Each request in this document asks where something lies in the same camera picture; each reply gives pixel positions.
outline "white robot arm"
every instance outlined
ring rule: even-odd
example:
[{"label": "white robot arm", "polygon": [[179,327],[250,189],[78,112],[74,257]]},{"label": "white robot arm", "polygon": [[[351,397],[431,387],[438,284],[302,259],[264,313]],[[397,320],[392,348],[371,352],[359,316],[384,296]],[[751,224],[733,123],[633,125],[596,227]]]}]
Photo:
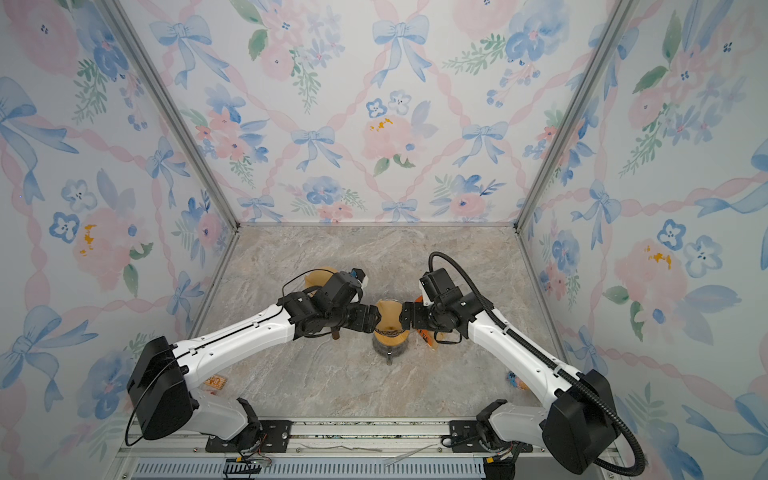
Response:
[{"label": "white robot arm", "polygon": [[[462,295],[445,269],[433,270],[433,257],[446,259],[472,291]],[[362,305],[363,271],[334,273],[322,287],[284,295],[274,305],[241,322],[169,346],[164,337],[147,344],[128,384],[141,431],[159,439],[178,429],[215,435],[253,449],[260,423],[244,399],[209,395],[200,384],[216,372],[270,346],[317,336],[325,327],[372,333],[381,320],[375,306]],[[487,349],[523,379],[541,407],[521,407],[497,400],[478,415],[479,441],[499,448],[509,442],[546,445],[568,470],[582,473],[592,462],[621,475],[644,468],[640,446],[615,413],[607,380],[586,374],[542,349],[517,330],[484,298],[466,272],[450,257],[434,252],[429,272],[420,279],[423,303],[404,303],[403,329],[456,330]],[[598,458],[619,434],[635,454],[631,468]]]}]

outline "black mounting plate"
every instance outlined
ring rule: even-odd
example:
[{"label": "black mounting plate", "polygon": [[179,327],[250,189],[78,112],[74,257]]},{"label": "black mounting plate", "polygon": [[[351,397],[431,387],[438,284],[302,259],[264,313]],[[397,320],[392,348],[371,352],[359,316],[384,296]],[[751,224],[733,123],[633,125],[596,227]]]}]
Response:
[{"label": "black mounting plate", "polygon": [[[290,427],[293,424],[290,420],[261,420],[260,435],[266,438],[261,444],[262,453],[285,453],[288,449],[288,440],[290,440]],[[205,445],[205,451],[209,453],[239,453],[234,442],[222,440],[219,437],[208,437],[208,443]]]},{"label": "black mounting plate", "polygon": [[[451,439],[452,445],[460,443],[461,445],[450,447],[454,453],[488,453],[488,450],[482,448],[478,439],[474,439],[470,442],[465,441],[478,436],[477,420],[452,420],[448,424],[451,429],[451,435],[444,435],[441,442],[444,439]],[[531,452],[533,452],[533,446],[524,443],[521,453]]]}]

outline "ventilation grille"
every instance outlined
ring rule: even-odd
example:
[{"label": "ventilation grille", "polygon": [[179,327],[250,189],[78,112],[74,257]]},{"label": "ventilation grille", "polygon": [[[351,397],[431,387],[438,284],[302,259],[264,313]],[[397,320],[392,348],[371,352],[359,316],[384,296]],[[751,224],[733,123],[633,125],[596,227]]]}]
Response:
[{"label": "ventilation grille", "polygon": [[474,458],[406,458],[384,466],[385,458],[275,458],[258,475],[238,472],[251,465],[224,463],[223,458],[142,458],[133,480],[163,478],[484,478],[482,460]]}]

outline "floral wallpaper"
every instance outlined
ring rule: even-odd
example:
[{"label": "floral wallpaper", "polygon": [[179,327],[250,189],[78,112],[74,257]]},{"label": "floral wallpaper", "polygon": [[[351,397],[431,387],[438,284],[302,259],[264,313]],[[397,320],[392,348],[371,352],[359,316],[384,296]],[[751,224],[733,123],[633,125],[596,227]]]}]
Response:
[{"label": "floral wallpaper", "polygon": [[101,478],[232,232],[91,2],[0,5],[0,477]]},{"label": "floral wallpaper", "polygon": [[122,5],[240,220],[507,223],[614,0]]},{"label": "floral wallpaper", "polygon": [[569,360],[611,381],[645,478],[768,478],[766,19],[638,2],[524,225]]}]

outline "black cable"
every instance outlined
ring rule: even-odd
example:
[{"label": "black cable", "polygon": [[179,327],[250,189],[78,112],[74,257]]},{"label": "black cable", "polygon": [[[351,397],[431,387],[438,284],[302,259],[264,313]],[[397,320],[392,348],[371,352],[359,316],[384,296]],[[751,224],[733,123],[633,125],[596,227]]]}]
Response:
[{"label": "black cable", "polygon": [[133,421],[134,421],[134,416],[136,415],[136,410],[139,408],[139,404],[141,403],[141,400],[144,399],[144,396],[147,395],[147,392],[149,392],[149,390],[152,387],[152,385],[154,385],[154,383],[157,381],[157,379],[160,378],[160,375],[162,375],[163,372],[165,372],[165,370],[167,370],[167,368],[169,366],[173,365],[176,361],[178,361],[181,357],[187,355],[188,353],[189,353],[189,351],[186,351],[186,352],[182,353],[181,355],[179,355],[178,357],[176,357],[173,360],[171,360],[170,362],[166,363],[165,366],[160,369],[160,372],[158,372],[157,375],[154,376],[152,381],[149,382],[149,384],[147,385],[147,388],[141,393],[141,396],[139,396],[139,400],[136,401],[136,405],[134,405],[134,409],[133,409],[133,411],[131,411],[131,416],[128,417],[128,424],[125,426],[125,445],[126,446],[132,447],[132,446],[136,445],[137,443],[139,443],[139,441],[144,437],[143,435],[139,435],[139,438],[136,439],[136,442],[133,442],[133,443],[129,443],[128,442],[128,430],[131,429],[131,423],[133,423]]},{"label": "black cable", "polygon": [[[293,282],[294,280],[296,280],[297,278],[299,278],[299,277],[300,277],[300,276],[302,276],[302,275],[307,275],[307,274],[308,274],[308,273],[310,273],[310,272],[316,272],[316,271],[323,271],[323,272],[328,272],[328,273],[331,273],[331,274],[334,274],[334,273],[336,273],[336,272],[333,272],[333,271],[331,271],[331,270],[327,270],[327,269],[324,269],[324,268],[313,268],[313,269],[311,269],[311,270],[307,270],[306,272],[304,272],[304,273],[300,273],[300,274],[296,275],[294,278],[292,278],[291,280],[288,280],[287,282],[285,282],[285,283],[283,284],[283,288],[281,289],[281,292],[282,292],[282,296],[285,296],[285,295],[286,295],[286,286],[288,286],[288,284],[289,284],[289,283]],[[280,315],[280,314],[281,314],[281,313],[282,313],[284,310],[285,310],[285,305],[282,305],[282,306],[280,306],[280,311],[279,311],[279,312],[275,313],[274,315],[272,315],[272,316],[270,316],[270,317],[267,317],[266,319],[262,319],[262,320],[259,320],[259,321],[257,322],[257,325],[258,325],[259,323],[262,323],[262,322],[266,322],[267,320],[271,320],[271,319],[275,318],[276,316]],[[229,332],[229,333],[228,333],[228,334],[226,334],[226,335],[223,335],[223,336],[217,337],[217,338],[215,338],[215,339],[212,339],[212,340],[211,340],[211,341],[209,341],[209,342],[206,342],[206,343],[204,343],[203,345],[200,345],[200,346],[198,346],[198,347],[195,347],[195,348],[194,348],[194,350],[199,350],[199,349],[202,349],[202,348],[204,348],[205,346],[207,346],[207,345],[210,345],[211,343],[214,343],[214,342],[218,342],[219,340],[225,339],[225,338],[227,338],[228,336],[232,336],[232,335],[234,335],[235,333],[239,333],[239,332],[242,332],[243,330],[245,330],[245,329],[248,329],[248,328],[250,328],[251,326],[253,326],[253,324],[252,324],[252,323],[249,323],[248,325],[244,326],[243,328],[240,328],[240,329],[234,330],[234,331],[232,331],[232,332]],[[188,350],[188,351],[186,351],[186,352],[182,353],[182,354],[181,354],[181,355],[179,355],[178,357],[176,357],[176,358],[174,358],[173,360],[171,360],[170,362],[168,362],[168,363],[167,363],[167,364],[166,364],[166,365],[165,365],[165,366],[164,366],[162,369],[160,369],[160,372],[158,372],[158,373],[157,373],[157,375],[156,375],[156,376],[155,376],[155,377],[152,379],[152,381],[151,381],[151,382],[149,382],[149,384],[147,385],[147,388],[144,390],[144,392],[142,392],[142,393],[141,393],[141,396],[139,397],[139,400],[137,400],[137,401],[136,401],[136,404],[134,405],[134,409],[133,409],[133,411],[131,412],[131,416],[130,416],[130,417],[128,417],[128,424],[125,426],[125,438],[124,438],[124,440],[125,440],[125,445],[126,445],[126,446],[132,447],[132,446],[136,445],[137,443],[139,443],[139,441],[140,441],[140,440],[142,440],[142,439],[144,438],[144,436],[143,436],[143,435],[139,435],[139,438],[138,438],[138,439],[136,439],[136,442],[133,442],[133,443],[129,443],[129,442],[128,442],[128,430],[130,430],[130,429],[131,429],[131,423],[134,421],[134,416],[136,415],[136,410],[138,409],[138,406],[139,406],[139,404],[141,403],[141,400],[144,398],[144,396],[145,396],[145,395],[147,395],[147,392],[149,392],[150,388],[152,387],[152,385],[154,385],[154,384],[155,384],[155,382],[157,381],[157,379],[159,379],[159,378],[160,378],[160,375],[162,375],[162,374],[163,374],[163,372],[165,372],[165,370],[166,370],[166,369],[167,369],[169,366],[173,365],[173,364],[174,364],[176,361],[178,361],[178,360],[179,360],[181,357],[183,357],[183,356],[187,355],[189,352],[190,352],[190,350]]]},{"label": "black cable", "polygon": [[[501,328],[502,331],[506,331],[507,335],[515,339],[516,342],[522,345],[527,351],[532,353],[537,359],[541,360],[553,372],[557,369],[558,365],[552,359],[546,356],[541,350],[531,345],[526,339],[520,336],[513,329],[509,329],[508,325],[502,322],[493,313],[493,309],[489,301],[483,295],[480,294],[480,290],[475,285],[475,282],[472,281],[472,278],[469,277],[469,275],[462,268],[462,266],[456,263],[455,260],[453,260],[451,257],[449,257],[443,252],[432,252],[429,254],[429,261],[428,261],[430,272],[435,271],[433,267],[433,260],[435,257],[442,258],[446,262],[450,263],[453,268],[456,269],[458,274],[461,275],[464,281],[467,283],[467,285],[469,285],[469,288],[475,294],[475,297],[477,297],[483,310],[488,314],[491,320],[493,320],[493,323],[498,325],[498,327]],[[559,369],[557,374],[563,377],[563,379],[565,379],[566,382],[573,385],[576,388],[576,390],[579,391],[579,393],[583,394],[585,397],[587,397],[590,400],[590,402],[594,403],[600,410],[602,410],[603,413],[605,413],[605,415],[607,415],[608,418],[610,418],[611,421],[618,427],[619,432],[621,432],[621,434],[626,438],[630,448],[632,449],[632,453],[634,455],[634,465],[632,465],[631,467],[620,467],[619,465],[608,463],[605,460],[602,460],[601,458],[596,458],[594,460],[595,465],[601,468],[605,468],[609,472],[618,473],[619,475],[624,475],[627,477],[635,477],[641,474],[643,470],[645,470],[645,454],[643,453],[642,447],[640,447],[640,443],[634,437],[634,434],[629,429],[629,427],[627,427],[627,424],[624,423],[624,421],[621,419],[621,417],[619,417],[619,415],[615,412],[615,410],[613,410],[605,402],[603,402],[602,399],[599,396],[595,395],[595,393],[592,392],[587,386],[583,385],[581,382],[576,380],[573,376],[569,375],[563,369]]]}]

